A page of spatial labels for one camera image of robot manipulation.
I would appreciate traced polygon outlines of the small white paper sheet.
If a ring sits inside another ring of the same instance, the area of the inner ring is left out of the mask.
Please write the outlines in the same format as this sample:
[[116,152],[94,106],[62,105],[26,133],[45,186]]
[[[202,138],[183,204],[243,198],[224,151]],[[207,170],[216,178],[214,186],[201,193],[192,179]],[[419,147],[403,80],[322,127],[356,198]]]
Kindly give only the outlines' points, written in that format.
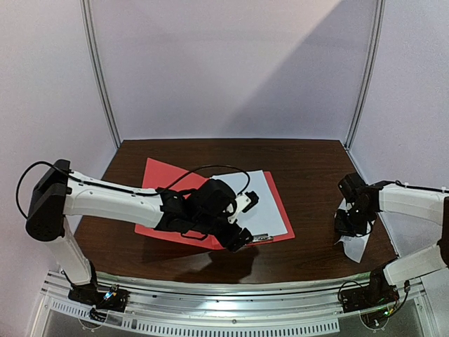
[[342,216],[346,213],[347,206],[342,202],[335,212],[334,229],[340,238],[337,243],[343,244],[344,254],[350,260],[360,263],[365,252],[370,233],[373,230],[375,221],[367,222],[367,229],[363,234],[355,234],[351,236],[349,231],[344,227]]

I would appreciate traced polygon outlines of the large white paper sheet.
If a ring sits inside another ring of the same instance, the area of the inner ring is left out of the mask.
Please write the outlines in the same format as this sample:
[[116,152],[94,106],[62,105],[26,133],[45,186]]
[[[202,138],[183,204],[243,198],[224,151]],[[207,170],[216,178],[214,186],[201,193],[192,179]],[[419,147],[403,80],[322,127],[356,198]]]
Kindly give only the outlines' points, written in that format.
[[246,213],[237,211],[231,219],[236,220],[241,228],[247,228],[252,236],[268,234],[276,237],[286,234],[288,232],[286,225],[269,189],[264,172],[250,171],[248,175],[250,183],[245,192],[255,192],[259,201]]

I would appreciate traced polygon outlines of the metal bottom folder clip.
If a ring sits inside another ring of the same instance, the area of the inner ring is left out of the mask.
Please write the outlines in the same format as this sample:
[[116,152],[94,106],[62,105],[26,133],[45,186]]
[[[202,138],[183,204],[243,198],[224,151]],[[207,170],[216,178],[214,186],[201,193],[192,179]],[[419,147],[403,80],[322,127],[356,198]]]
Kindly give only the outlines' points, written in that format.
[[268,235],[267,233],[254,235],[251,241],[251,244],[259,244],[265,242],[272,242],[274,240],[274,236]]

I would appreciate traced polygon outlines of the red file folder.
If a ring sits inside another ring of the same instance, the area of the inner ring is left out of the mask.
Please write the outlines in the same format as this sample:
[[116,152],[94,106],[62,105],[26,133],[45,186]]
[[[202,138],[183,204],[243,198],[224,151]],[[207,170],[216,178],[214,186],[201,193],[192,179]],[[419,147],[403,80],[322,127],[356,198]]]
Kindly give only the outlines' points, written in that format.
[[[162,161],[157,161],[152,158],[148,158],[142,186],[144,188],[152,189],[155,189],[157,187],[166,187],[186,172],[187,171],[183,168],[173,166]],[[290,224],[290,220],[282,203],[279,192],[276,188],[272,174],[268,171],[263,172],[288,232],[286,234],[274,237],[274,240],[272,242],[265,242],[261,244],[270,244],[287,239],[293,239],[295,238],[295,233],[293,231],[292,225]],[[250,183],[250,179],[247,179],[244,173],[238,171],[236,173],[215,175],[214,177],[226,182],[226,184],[228,184],[235,192],[239,192],[245,185],[249,185]],[[167,242],[181,243],[190,246],[197,246],[208,250],[222,249],[218,240],[216,240],[216,238],[214,238],[213,236],[208,236],[207,238],[203,239],[201,234],[197,234],[195,232],[189,232],[187,234],[187,237],[182,237],[181,234],[178,234],[176,232],[156,231],[139,224],[135,225],[134,232],[136,234],[149,238],[160,239]]]

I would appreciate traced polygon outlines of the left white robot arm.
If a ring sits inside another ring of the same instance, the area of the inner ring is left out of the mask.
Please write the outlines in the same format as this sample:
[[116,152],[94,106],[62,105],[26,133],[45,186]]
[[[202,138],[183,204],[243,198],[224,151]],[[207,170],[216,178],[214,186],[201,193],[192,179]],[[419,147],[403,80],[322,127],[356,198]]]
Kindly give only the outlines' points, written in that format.
[[254,191],[235,192],[224,181],[210,178],[198,188],[173,185],[142,189],[108,183],[73,171],[59,159],[34,186],[24,214],[27,234],[43,242],[57,258],[71,285],[90,305],[104,299],[95,282],[92,263],[83,255],[67,224],[68,216],[93,216],[136,223],[159,232],[214,236],[221,247],[237,251],[251,242],[252,234],[237,223],[258,202]]

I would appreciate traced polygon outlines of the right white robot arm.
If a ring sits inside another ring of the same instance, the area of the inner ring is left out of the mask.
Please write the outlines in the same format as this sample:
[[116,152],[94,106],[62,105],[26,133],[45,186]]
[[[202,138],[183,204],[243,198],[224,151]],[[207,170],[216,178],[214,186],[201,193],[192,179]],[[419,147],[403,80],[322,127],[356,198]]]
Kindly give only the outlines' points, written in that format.
[[369,306],[389,296],[390,287],[448,267],[448,188],[413,186],[382,180],[369,185],[356,174],[345,176],[338,188],[343,200],[334,228],[349,260],[360,263],[374,222],[387,225],[398,258],[380,269],[363,291]]

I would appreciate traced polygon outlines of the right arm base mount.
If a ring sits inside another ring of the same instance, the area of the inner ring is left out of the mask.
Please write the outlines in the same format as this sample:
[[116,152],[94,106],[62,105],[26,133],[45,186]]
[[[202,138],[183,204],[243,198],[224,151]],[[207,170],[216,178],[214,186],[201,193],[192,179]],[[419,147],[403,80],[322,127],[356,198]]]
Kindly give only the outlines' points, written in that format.
[[372,273],[366,286],[354,280],[344,282],[337,299],[344,313],[360,311],[361,323],[375,331],[383,329],[404,306],[410,291],[409,280],[405,280],[403,291],[405,296],[401,300],[397,286],[389,285],[381,274]]

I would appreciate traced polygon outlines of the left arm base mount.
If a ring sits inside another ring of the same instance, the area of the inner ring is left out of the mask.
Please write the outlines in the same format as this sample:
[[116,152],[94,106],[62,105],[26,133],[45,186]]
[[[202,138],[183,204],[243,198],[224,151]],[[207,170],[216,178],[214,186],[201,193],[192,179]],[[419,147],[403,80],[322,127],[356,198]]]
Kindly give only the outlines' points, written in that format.
[[91,320],[104,323],[107,313],[124,312],[130,297],[130,291],[113,284],[107,291],[100,291],[96,275],[91,277],[87,284],[75,284],[67,279],[71,289],[68,299],[91,306],[88,316]]

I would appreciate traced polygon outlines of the aluminium front rail frame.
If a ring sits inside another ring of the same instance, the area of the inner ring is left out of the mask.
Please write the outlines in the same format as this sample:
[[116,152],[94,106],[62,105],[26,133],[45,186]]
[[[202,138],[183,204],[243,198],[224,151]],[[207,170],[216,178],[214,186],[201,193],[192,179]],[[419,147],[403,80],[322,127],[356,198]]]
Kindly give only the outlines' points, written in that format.
[[438,336],[419,279],[404,306],[383,322],[374,310],[345,312],[339,291],[364,285],[367,274],[273,284],[188,284],[100,273],[103,289],[130,292],[123,312],[91,320],[87,305],[68,299],[69,283],[49,272],[41,287],[33,336]]

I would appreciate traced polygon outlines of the right aluminium corner post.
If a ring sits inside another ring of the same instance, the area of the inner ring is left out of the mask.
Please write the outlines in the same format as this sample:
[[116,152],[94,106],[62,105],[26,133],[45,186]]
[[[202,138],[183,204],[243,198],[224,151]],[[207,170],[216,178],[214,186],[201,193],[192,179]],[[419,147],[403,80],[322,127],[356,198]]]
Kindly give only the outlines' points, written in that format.
[[375,60],[377,57],[377,51],[380,43],[384,8],[385,8],[385,0],[379,0],[375,2],[375,11],[373,14],[373,22],[370,32],[366,62],[363,69],[362,82],[356,100],[355,111],[351,119],[351,123],[349,125],[349,129],[343,145],[345,150],[348,152],[351,150],[352,145],[354,144],[358,130],[358,125],[361,121],[361,117],[363,114],[363,108],[366,103],[366,98],[368,97],[368,91],[371,79],[373,77]]

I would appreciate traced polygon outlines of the aluminium corner post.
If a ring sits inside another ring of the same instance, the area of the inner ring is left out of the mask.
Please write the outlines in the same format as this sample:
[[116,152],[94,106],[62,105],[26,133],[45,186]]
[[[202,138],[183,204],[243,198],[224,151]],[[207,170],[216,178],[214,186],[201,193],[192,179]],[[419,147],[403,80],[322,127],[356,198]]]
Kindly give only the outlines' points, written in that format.
[[97,38],[95,34],[94,19],[93,19],[93,7],[92,1],[80,0],[81,15],[83,18],[83,26],[86,35],[86,43],[88,47],[88,53],[91,59],[91,66],[93,70],[93,76],[95,84],[97,86],[98,95],[102,111],[105,116],[106,125],[109,130],[110,136],[116,149],[119,149],[122,143],[119,127],[117,126],[116,118],[112,109],[112,104],[109,99],[109,93],[107,90],[107,84],[102,68],[100,59],[100,52],[98,48]]
[[384,8],[385,8],[385,0],[379,0],[375,2],[375,11],[373,14],[373,22],[370,32],[366,62],[363,69],[362,82],[356,100],[355,111],[351,119],[351,123],[349,125],[349,129],[343,145],[345,150],[348,152],[351,150],[352,145],[354,144],[358,130],[358,125],[361,121],[361,117],[363,114],[363,108],[366,103],[366,98],[368,97],[368,91],[371,79],[373,77],[375,60],[377,57],[377,51],[380,43]]

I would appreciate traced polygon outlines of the left aluminium corner post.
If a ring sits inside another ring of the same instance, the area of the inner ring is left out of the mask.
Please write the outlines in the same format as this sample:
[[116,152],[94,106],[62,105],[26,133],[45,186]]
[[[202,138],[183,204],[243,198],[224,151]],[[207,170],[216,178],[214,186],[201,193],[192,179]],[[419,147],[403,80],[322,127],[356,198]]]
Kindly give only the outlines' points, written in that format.
[[117,126],[116,118],[112,109],[112,104],[109,99],[109,93],[107,90],[107,84],[102,68],[100,59],[100,52],[98,48],[97,38],[95,34],[94,19],[93,19],[93,7],[92,1],[80,0],[81,15],[83,18],[83,26],[86,35],[86,43],[88,47],[88,53],[91,59],[91,66],[93,70],[93,76],[95,84],[97,86],[98,95],[102,111],[105,116],[106,125],[109,130],[110,136],[116,149],[119,149],[122,143],[119,127]]

